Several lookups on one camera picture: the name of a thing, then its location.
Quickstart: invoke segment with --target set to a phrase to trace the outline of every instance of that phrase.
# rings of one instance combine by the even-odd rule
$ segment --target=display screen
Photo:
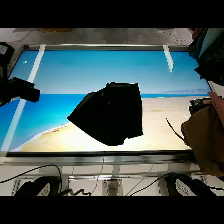
[[[38,51],[23,51],[11,77],[27,80]],[[168,126],[181,134],[190,117],[190,100],[208,96],[208,83],[194,71],[188,52],[45,51],[34,79],[41,91],[36,103],[26,102],[8,146],[10,152],[86,152],[189,149]],[[143,107],[143,135],[123,145],[106,146],[67,120],[86,94],[110,82],[138,83]],[[0,108],[0,146],[7,141],[20,99]]]

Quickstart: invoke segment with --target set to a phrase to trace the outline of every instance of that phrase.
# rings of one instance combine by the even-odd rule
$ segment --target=floor
[[[45,32],[40,28],[0,28],[0,40],[22,44],[169,44],[189,45],[187,28],[72,28]]]

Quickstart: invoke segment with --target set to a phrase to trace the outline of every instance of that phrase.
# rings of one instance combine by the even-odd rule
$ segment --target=beach
[[[181,124],[188,120],[190,100],[201,97],[144,98],[144,135],[126,139],[123,145],[106,146],[74,124],[69,123],[38,134],[17,150],[22,152],[85,152],[85,151],[144,151],[144,150],[186,150],[189,149],[169,127],[169,120],[177,133]]]

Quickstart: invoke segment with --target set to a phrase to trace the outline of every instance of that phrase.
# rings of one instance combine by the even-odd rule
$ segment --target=white light strip
[[[40,45],[39,52],[37,54],[37,57],[36,57],[36,59],[34,61],[34,64],[33,64],[33,68],[31,70],[29,78],[27,80],[28,82],[33,83],[33,81],[35,79],[38,68],[40,66],[41,59],[42,59],[43,54],[44,54],[45,46],[46,46],[45,44]],[[8,132],[5,136],[4,142],[3,142],[2,147],[1,147],[0,164],[4,163],[5,157],[8,153],[8,151],[9,151],[9,147],[11,145],[13,136],[15,134],[15,131],[16,131],[17,125],[19,123],[20,117],[22,115],[25,104],[26,104],[26,100],[20,99],[19,104],[18,104],[18,106],[16,108],[16,111],[15,111],[15,114],[12,118],[11,124],[9,126]]]
[[[173,63],[173,59],[171,57],[168,45],[163,45],[163,50],[164,50],[164,54],[166,56],[169,70],[170,70],[170,72],[172,72],[174,63]]]

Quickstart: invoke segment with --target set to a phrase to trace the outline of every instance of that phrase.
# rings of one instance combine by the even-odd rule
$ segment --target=ocean
[[[170,98],[208,96],[208,94],[142,94],[142,98]],[[85,94],[41,94],[36,103],[26,102],[9,150],[17,148],[35,135],[69,123],[67,116],[75,109]],[[13,118],[19,100],[0,108],[0,145]]]

